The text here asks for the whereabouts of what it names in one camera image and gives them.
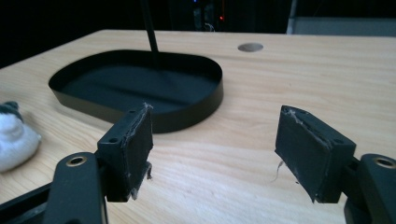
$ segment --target wooden tabletop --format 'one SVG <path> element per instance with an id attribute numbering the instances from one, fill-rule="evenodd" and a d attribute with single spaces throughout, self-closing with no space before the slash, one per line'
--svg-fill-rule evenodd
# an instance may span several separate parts
<path id="1" fill-rule="evenodd" d="M 223 70 L 224 99 L 208 119 L 154 134 L 136 201 L 108 203 L 110 223 L 345 223 L 340 203 L 312 203 L 276 168 L 282 105 L 307 110 L 358 146 L 396 158 L 396 39 L 156 32 L 159 50 L 206 56 Z M 243 52 L 238 46 L 259 43 Z M 0 174 L 0 203 L 49 183 L 56 163 L 96 150 L 112 126 L 61 105 L 48 86 L 66 65 L 112 49 L 149 50 L 143 31 L 101 31 L 0 70 L 0 103 L 17 101 L 42 135 L 37 153 Z"/>

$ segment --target black rod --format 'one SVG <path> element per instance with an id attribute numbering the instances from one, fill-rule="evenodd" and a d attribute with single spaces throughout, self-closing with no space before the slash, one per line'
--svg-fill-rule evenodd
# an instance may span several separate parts
<path id="1" fill-rule="evenodd" d="M 149 0 L 140 0 L 142 7 L 143 18 L 145 20 L 146 31 L 148 32 L 148 41 L 152 51 L 152 59 L 155 65 L 158 65 L 158 47 L 157 40 L 155 39 L 154 27 L 151 21 L 151 15 L 149 13 Z"/>

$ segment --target black tray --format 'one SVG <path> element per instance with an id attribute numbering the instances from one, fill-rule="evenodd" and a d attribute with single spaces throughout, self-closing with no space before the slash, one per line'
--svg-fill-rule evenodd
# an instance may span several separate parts
<path id="1" fill-rule="evenodd" d="M 222 71 L 201 56 L 113 50 L 67 65 L 49 80 L 59 102 L 110 122 L 135 107 L 153 106 L 154 133 L 190 127 L 211 115 L 223 98 Z"/>

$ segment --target plush toy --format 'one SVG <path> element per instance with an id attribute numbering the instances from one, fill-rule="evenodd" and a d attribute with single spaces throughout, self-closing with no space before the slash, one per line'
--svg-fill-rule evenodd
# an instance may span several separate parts
<path id="1" fill-rule="evenodd" d="M 0 105 L 0 172 L 10 170 L 31 158 L 41 136 L 23 123 L 16 102 Z"/>

